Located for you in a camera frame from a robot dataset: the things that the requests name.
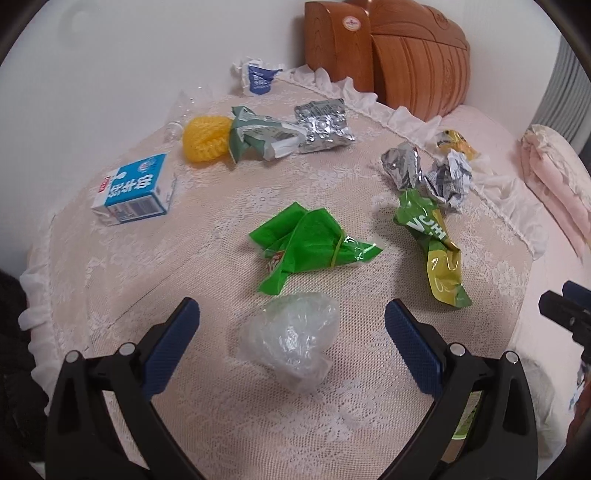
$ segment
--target green plastic wrapper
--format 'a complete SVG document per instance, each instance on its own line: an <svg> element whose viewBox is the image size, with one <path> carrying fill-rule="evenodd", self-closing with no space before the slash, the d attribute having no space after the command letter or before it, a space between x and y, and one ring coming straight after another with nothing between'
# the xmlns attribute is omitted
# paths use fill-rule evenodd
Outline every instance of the green plastic wrapper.
<svg viewBox="0 0 591 480"><path fill-rule="evenodd" d="M269 260L259 286L268 295L279 295L291 274L369 262L382 251L347 236L326 209L307 210L297 202L249 235Z"/></svg>
<svg viewBox="0 0 591 480"><path fill-rule="evenodd" d="M472 305L462 286L460 249L447 234L437 204L416 189L402 192L394 221L408 228L427 257L427 276L433 296L443 303L462 308Z"/></svg>
<svg viewBox="0 0 591 480"><path fill-rule="evenodd" d="M276 160L295 151L305 139L306 129L276 118L256 115L245 106L233 106L236 116L230 128L228 147L234 163L244 152L254 148L267 161Z"/></svg>

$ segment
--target lace tablecloth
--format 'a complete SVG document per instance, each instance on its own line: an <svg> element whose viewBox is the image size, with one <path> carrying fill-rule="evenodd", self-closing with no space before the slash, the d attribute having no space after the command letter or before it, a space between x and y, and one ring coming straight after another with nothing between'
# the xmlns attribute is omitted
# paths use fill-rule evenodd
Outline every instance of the lace tablecloth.
<svg viewBox="0 0 591 480"><path fill-rule="evenodd" d="M190 296L200 304L201 326L153 402L194 464L212 480L373 480L431 404L386 333L388 301L401 298L419 321L475 354L504 351L528 281L528 246L493 203L471 193L463 214L446 221L462 247L464 285L474 305L456 310L437 302L420 247L392 222L398 200L380 155L403 138L383 126L386 121L359 113L366 105L353 105L343 85L332 88L325 94L343 95L352 106L348 118L357 141L350 147L271 163L245 159L235 168L224 162L188 166L176 147L171 157L178 182L168 215L102 226L90 211L99 174L53 216L23 277L31 309L21 322L34 327L34 375L49 395L67 351L110 354L123 342L138 341ZM322 98L277 80L267 95L224 98L210 113L227 115L231 106L245 104L291 120L294 106ZM392 119L402 115L401 109L376 108ZM402 117L397 122L402 130L409 125ZM413 134L424 141L438 122L402 134L420 144ZM156 132L119 163L160 152L162 138ZM428 166L429 155L421 154ZM288 280L283 293L321 291L338 299L342 312L339 338L328 351L334 366L310 395L291 393L264 369L234 359L240 326L269 300L256 292L265 261L248 232L295 201L327 208L348 235L384 249L359 268ZM142 462L111 398L109 403L125 449Z"/></svg>

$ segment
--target yellow mesh scrubber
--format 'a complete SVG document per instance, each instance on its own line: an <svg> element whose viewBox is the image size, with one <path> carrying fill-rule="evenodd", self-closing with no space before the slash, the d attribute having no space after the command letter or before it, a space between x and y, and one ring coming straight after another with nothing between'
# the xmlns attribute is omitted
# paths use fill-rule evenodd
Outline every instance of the yellow mesh scrubber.
<svg viewBox="0 0 591 480"><path fill-rule="evenodd" d="M228 153L232 120L225 116L198 116L183 132L183 151L190 162L215 160Z"/></svg>

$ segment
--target round logo emblem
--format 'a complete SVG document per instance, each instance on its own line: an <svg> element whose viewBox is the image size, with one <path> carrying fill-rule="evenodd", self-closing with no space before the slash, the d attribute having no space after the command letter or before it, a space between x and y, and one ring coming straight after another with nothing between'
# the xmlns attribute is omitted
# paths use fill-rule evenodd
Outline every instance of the round logo emblem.
<svg viewBox="0 0 591 480"><path fill-rule="evenodd" d="M138 171L146 171L152 165L154 165L154 160L152 158L150 158L149 160L143 161L142 163L139 164Z"/></svg>
<svg viewBox="0 0 591 480"><path fill-rule="evenodd" d="M343 26L351 32L357 32L361 28L361 20L357 17L345 17L343 19Z"/></svg>

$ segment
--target brown wooden furniture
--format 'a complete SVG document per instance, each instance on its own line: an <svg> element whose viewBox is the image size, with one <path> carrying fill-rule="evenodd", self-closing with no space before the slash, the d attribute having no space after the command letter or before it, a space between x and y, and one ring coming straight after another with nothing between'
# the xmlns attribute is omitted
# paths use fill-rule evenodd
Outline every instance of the brown wooden furniture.
<svg viewBox="0 0 591 480"><path fill-rule="evenodd" d="M462 29L413 0L306 3L306 63L425 121L462 103L470 83Z"/></svg>

